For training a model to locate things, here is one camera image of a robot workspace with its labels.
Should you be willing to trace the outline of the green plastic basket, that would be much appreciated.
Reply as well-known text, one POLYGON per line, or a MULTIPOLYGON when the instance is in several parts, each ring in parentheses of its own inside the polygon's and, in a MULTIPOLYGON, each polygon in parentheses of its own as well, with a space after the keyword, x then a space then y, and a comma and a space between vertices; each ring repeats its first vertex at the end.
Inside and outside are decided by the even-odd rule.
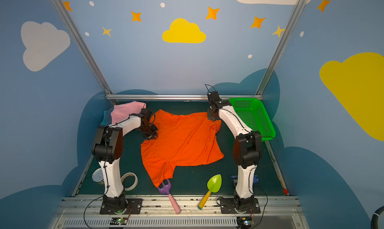
POLYGON ((232 98, 229 101, 239 118, 253 131, 260 132, 263 142, 275 138, 276 131, 261 100, 232 98))

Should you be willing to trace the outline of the left circuit board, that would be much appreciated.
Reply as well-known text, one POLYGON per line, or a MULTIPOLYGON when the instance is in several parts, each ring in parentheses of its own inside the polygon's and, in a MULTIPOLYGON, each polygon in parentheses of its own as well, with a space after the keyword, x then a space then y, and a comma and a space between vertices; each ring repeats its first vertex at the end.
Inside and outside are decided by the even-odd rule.
POLYGON ((117 226, 117 227, 125 227, 128 223, 129 219, 126 218, 111 218, 110 220, 110 226, 117 226))

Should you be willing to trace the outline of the right circuit board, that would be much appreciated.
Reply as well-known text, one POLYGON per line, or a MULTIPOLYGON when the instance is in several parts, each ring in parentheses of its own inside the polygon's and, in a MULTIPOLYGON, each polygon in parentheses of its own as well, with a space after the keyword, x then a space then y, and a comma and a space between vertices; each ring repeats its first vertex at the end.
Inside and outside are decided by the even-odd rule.
POLYGON ((237 217, 237 229, 250 229, 253 221, 250 217, 237 217))

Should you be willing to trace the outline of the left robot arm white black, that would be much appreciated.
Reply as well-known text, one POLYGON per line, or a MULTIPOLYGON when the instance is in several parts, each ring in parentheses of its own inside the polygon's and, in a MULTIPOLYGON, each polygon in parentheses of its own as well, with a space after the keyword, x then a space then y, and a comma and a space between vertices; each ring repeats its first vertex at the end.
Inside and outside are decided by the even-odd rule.
POLYGON ((146 140, 156 139, 157 127, 151 122, 152 111, 143 108, 120 122, 101 125, 97 129, 92 154, 103 173, 105 192, 103 205, 123 207, 126 204, 125 189, 121 181, 120 158, 123 154, 123 137, 139 129, 146 140))

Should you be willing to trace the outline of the silver tin can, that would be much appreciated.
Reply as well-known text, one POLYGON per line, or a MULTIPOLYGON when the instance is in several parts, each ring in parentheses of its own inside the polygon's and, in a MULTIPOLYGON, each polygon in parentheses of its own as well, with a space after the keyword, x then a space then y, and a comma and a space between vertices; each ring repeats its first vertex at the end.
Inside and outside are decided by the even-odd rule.
POLYGON ((100 185, 104 184, 104 175, 103 170, 101 168, 98 168, 95 170, 92 174, 92 180, 100 185))

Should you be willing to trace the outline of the pink folded t shirt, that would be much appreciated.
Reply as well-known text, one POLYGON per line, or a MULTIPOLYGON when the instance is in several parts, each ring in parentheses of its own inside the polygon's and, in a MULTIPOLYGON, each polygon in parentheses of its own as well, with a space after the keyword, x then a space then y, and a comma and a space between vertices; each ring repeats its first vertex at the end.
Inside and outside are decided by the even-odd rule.
POLYGON ((127 119, 131 114, 139 114, 147 105, 144 102, 133 101, 114 106, 111 112, 112 124, 119 123, 127 119))

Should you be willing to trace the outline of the orange t shirt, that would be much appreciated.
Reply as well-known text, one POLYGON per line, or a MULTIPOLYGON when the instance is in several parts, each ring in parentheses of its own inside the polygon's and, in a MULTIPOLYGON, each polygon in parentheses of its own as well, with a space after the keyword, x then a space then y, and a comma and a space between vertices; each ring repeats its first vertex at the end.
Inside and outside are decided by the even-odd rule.
POLYGON ((141 156, 155 187, 173 178, 176 167, 207 165, 224 157, 216 136, 222 123, 209 120, 206 112, 175 115, 159 110, 153 120, 158 137, 141 144, 141 156))

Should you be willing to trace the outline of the purple toy garden fork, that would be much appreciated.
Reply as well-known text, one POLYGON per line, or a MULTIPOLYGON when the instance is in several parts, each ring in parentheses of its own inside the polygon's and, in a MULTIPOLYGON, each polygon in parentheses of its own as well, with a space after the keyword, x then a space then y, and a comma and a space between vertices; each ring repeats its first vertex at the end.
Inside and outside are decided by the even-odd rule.
POLYGON ((171 188, 172 188, 172 184, 170 182, 169 179, 166 179, 164 180, 159 186, 158 186, 158 191, 161 193, 161 194, 164 194, 164 195, 167 195, 173 208, 174 208, 174 211, 175 213, 178 215, 181 213, 181 208, 179 206, 179 204, 176 202, 176 200, 174 199, 174 197, 172 196, 171 194, 171 188))

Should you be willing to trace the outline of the grey folded t shirt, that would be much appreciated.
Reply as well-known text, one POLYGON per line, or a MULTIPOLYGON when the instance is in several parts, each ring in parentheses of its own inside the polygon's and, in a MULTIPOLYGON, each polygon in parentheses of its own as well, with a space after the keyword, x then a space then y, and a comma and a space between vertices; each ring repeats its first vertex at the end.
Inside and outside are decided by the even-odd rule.
POLYGON ((108 109, 107 111, 105 111, 105 120, 106 120, 106 124, 107 125, 110 125, 112 124, 112 116, 111 116, 111 113, 113 112, 114 108, 111 107, 110 109, 108 109))

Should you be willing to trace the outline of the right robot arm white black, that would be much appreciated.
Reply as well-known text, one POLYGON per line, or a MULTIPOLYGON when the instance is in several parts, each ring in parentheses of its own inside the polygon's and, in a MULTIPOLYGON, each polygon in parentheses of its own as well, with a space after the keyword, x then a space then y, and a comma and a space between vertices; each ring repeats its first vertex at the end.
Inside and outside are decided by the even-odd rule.
POLYGON ((262 136, 243 122, 231 102, 221 99, 218 91, 208 92, 207 98, 208 119, 222 120, 235 138, 233 157, 238 165, 238 181, 234 204, 238 208, 248 206, 254 201, 254 175, 262 157, 262 136))

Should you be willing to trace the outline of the green toy shovel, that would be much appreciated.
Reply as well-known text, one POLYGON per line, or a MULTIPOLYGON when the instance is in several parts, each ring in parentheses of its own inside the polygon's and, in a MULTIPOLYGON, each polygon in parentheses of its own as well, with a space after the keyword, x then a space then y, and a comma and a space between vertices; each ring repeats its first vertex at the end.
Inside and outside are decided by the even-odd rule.
POLYGON ((203 199, 198 204, 199 210, 202 210, 204 208, 207 200, 209 199, 209 197, 212 193, 217 193, 220 190, 221 185, 222 185, 222 175, 221 174, 214 175, 208 180, 208 182, 207 182, 208 192, 206 193, 206 195, 203 197, 203 199))

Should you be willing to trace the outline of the circuit board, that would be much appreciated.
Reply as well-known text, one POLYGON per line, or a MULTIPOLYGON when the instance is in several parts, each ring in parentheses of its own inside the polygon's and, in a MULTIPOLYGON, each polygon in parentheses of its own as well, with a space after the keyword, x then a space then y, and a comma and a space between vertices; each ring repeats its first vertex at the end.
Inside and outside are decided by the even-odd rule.
POLYGON ((237 217, 237 229, 250 229, 253 221, 250 217, 237 217))
POLYGON ((126 218, 111 218, 110 220, 110 226, 117 226, 117 227, 125 227, 128 223, 129 219, 126 218))

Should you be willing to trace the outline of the left aluminium frame post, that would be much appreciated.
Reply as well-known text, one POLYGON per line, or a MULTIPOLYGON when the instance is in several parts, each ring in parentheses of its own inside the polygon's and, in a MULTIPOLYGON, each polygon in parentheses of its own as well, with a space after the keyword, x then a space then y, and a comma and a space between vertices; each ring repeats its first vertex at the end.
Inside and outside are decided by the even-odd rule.
POLYGON ((82 55, 84 56, 86 62, 88 63, 91 71, 95 75, 99 84, 106 94, 113 94, 110 86, 108 85, 103 73, 101 72, 99 66, 97 65, 94 57, 92 56, 89 48, 86 45, 85 40, 83 39, 78 27, 76 26, 74 20, 71 17, 70 11, 67 10, 65 4, 62 0, 51 0, 55 9, 59 13, 62 21, 66 25, 67 29, 71 33, 74 41, 76 42, 78 48, 80 49, 82 55))

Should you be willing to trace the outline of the aluminium frame post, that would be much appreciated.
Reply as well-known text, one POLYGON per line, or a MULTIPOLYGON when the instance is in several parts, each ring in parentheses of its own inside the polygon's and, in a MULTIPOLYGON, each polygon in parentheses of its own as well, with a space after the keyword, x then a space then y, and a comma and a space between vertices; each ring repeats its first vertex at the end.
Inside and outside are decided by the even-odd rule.
POLYGON ((300 16, 302 15, 302 12, 306 6, 307 0, 297 0, 293 11, 288 19, 288 22, 286 24, 286 29, 283 31, 283 35, 280 37, 279 43, 277 45, 277 48, 273 54, 273 57, 270 61, 270 64, 259 84, 259 87, 256 92, 256 96, 262 97, 265 89, 267 88, 267 85, 279 63, 279 60, 281 56, 283 55, 283 52, 288 44, 288 41, 300 19, 300 16))
POLYGON ((113 94, 110 86, 108 85, 103 73, 101 72, 99 66, 97 65, 94 57, 92 56, 89 48, 86 45, 85 40, 83 39, 78 27, 76 26, 74 20, 71 17, 70 11, 67 10, 65 4, 62 0, 51 0, 55 9, 59 13, 62 21, 66 25, 67 29, 71 33, 74 41, 76 42, 78 48, 80 49, 82 55, 84 56, 86 62, 88 63, 91 71, 95 75, 99 84, 106 94, 113 94))

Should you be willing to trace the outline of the teal folded t shirt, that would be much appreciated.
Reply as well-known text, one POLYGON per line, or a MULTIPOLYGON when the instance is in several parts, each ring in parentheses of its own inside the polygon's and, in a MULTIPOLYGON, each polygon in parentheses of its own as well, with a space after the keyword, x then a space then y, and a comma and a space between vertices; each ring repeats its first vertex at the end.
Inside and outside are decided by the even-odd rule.
POLYGON ((104 111, 104 114, 103 114, 103 120, 101 122, 101 125, 108 125, 108 111, 104 111))

